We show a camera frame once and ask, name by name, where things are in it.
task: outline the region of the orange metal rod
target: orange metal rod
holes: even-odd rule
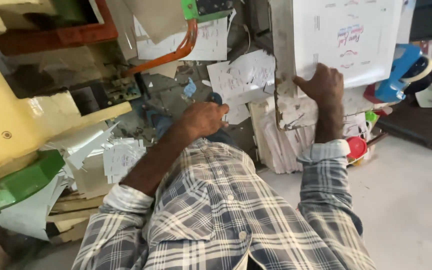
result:
[[[163,65],[178,59],[181,59],[193,51],[193,48],[196,44],[196,38],[198,36],[198,23],[196,19],[188,20],[188,32],[186,32],[186,36],[183,41],[177,46],[175,52],[170,52],[166,55],[163,55],[159,58],[141,64],[139,66],[132,67],[126,71],[124,71],[121,75],[123,77],[129,77],[135,73],[145,71],[150,68],[157,67],[159,65]]]

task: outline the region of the green plastic item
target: green plastic item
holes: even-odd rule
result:
[[[40,151],[33,164],[0,178],[0,211],[37,193],[64,164],[58,150]]]
[[[204,23],[227,17],[234,6],[229,0],[181,0],[184,18],[196,19],[197,23]]]
[[[378,120],[378,115],[370,110],[365,112],[364,115],[366,116],[366,121],[374,122]]]

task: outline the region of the plaid shirt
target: plaid shirt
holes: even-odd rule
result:
[[[73,269],[236,269],[248,255],[263,269],[375,269],[352,211],[348,153],[344,140],[304,153],[297,210],[243,151],[196,140],[165,175],[153,210],[154,198],[113,187]]]

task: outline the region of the blue jeans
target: blue jeans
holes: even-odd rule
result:
[[[154,117],[153,123],[156,127],[156,138],[160,139],[171,127],[173,120],[170,117],[158,115]],[[216,133],[207,136],[206,139],[213,143],[225,143],[237,147],[230,135],[222,129],[219,129]]]

